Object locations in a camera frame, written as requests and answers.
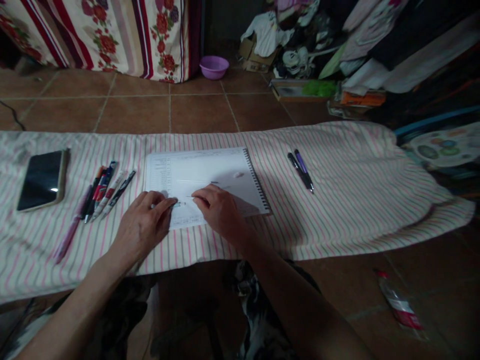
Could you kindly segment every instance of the striped cloth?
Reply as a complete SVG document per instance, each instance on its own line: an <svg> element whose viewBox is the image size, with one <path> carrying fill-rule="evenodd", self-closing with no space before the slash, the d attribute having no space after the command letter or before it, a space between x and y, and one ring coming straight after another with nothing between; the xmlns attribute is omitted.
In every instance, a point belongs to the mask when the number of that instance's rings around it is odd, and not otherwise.
<svg viewBox="0 0 480 360"><path fill-rule="evenodd" d="M270 131L216 134L0 133L0 302L74 288L115 238L122 214L143 190L153 152L247 147L271 207L249 218L282 256L294 260L375 253L425 241L469 222L474 204L437 185L373 123L339 121ZM29 156L71 148L64 200L16 213ZM298 148L315 184L307 191L287 159ZM110 160L138 173L105 220L80 224L63 261L53 255L82 194ZM238 259L207 225L171 231L140 274Z"/></svg>

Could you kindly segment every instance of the phone screen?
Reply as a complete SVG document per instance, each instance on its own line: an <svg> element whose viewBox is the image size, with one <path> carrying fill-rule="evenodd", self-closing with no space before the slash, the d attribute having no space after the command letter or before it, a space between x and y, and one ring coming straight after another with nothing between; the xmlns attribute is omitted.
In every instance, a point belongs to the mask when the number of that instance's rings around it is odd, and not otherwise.
<svg viewBox="0 0 480 360"><path fill-rule="evenodd" d="M49 204L57 198L62 151L35 155L28 162L18 211Z"/></svg>

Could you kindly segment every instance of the floral fabric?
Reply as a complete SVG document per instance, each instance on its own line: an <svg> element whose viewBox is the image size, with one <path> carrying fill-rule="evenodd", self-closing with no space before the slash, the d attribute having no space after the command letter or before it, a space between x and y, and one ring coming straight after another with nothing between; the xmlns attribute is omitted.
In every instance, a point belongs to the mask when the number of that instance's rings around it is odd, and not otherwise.
<svg viewBox="0 0 480 360"><path fill-rule="evenodd" d="M199 66L193 0L0 0L0 27L44 65L169 83Z"/></svg>

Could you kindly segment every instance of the spiral notebook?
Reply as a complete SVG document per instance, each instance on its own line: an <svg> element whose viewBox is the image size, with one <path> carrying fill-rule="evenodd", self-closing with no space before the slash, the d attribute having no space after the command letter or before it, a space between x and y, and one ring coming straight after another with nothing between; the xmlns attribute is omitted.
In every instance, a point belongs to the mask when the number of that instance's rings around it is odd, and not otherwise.
<svg viewBox="0 0 480 360"><path fill-rule="evenodd" d="M270 212L246 147L161 152L147 156L145 190L178 198L170 229L207 223L190 196L210 183L233 195L243 217Z"/></svg>

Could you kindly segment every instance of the purple bowl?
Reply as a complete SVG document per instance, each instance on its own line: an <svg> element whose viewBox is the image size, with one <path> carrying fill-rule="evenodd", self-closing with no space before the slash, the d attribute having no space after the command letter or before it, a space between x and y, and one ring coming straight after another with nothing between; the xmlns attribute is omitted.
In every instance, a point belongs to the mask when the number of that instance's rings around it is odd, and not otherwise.
<svg viewBox="0 0 480 360"><path fill-rule="evenodd" d="M229 66L227 59L220 56L204 56L200 60L201 73L210 80L223 78Z"/></svg>

